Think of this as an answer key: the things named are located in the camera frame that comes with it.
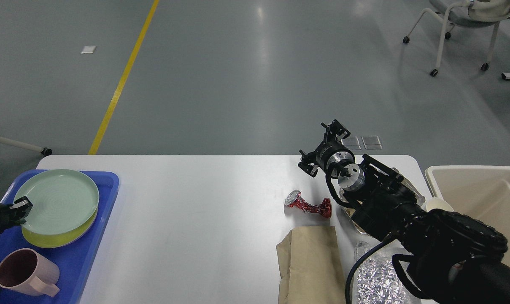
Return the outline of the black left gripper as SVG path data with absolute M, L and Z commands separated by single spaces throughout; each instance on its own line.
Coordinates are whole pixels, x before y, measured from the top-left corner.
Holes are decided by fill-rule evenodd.
M 14 224 L 26 223 L 32 208 L 33 204 L 27 196 L 18 198 L 13 204 L 0 203 L 0 234 L 14 227 Z

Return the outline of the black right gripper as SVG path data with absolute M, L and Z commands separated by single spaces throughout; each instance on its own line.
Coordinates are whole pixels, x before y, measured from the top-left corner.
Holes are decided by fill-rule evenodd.
M 321 126 L 325 133 L 317 149 L 312 152 L 299 150 L 301 158 L 298 167 L 310 177 L 316 177 L 319 167 L 328 171 L 331 163 L 349 161 L 349 150 L 342 144 L 342 140 L 351 136 L 351 132 L 337 119 L 328 125 L 321 122 Z

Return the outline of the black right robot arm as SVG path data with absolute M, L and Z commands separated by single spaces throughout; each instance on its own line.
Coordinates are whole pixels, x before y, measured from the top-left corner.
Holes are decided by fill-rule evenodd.
M 440 304 L 510 304 L 510 267 L 502 262 L 508 240 L 502 233 L 459 212 L 423 210 L 401 173 L 367 154 L 355 162 L 342 144 L 351 133 L 339 121 L 323 127 L 323 140 L 314 151 L 300 152 L 298 167 L 311 177 L 323 171 L 332 198 L 353 209 L 352 221 L 379 241 L 347 276 L 348 304 L 359 266 L 395 240 L 408 254 L 393 255 L 392 266 L 413 296 Z

